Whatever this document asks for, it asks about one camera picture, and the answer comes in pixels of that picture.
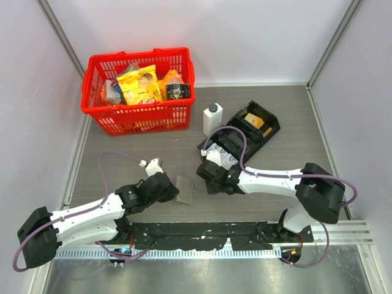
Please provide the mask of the grey leather card holder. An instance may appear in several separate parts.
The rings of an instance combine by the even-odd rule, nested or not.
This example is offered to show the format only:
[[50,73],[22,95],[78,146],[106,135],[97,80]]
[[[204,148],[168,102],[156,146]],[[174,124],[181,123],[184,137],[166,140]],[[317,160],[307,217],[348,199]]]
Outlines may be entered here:
[[176,201],[179,203],[191,205],[194,197],[194,183],[190,178],[183,176],[176,177],[176,188],[179,194],[176,196]]

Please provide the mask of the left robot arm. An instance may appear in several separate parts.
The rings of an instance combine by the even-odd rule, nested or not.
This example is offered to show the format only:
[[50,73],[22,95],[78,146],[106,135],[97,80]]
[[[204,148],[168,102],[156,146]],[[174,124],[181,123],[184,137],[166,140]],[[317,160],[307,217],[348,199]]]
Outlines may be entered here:
[[58,252],[71,247],[98,241],[124,244],[131,234],[128,216],[141,213],[156,202],[173,200],[178,193],[169,177],[158,172],[85,205],[53,212],[44,206],[37,208],[17,232],[20,247],[13,268],[22,271],[17,265],[19,256],[29,270],[50,262]]

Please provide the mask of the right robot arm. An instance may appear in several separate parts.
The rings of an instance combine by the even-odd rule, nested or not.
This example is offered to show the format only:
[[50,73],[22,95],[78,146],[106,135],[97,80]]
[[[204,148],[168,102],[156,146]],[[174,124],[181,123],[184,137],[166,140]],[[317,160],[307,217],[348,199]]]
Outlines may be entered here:
[[336,224],[345,186],[317,164],[291,171],[264,171],[240,165],[227,170],[203,160],[196,174],[205,180],[209,194],[267,193],[295,198],[299,205],[285,209],[276,227],[279,239],[292,241],[315,222]]

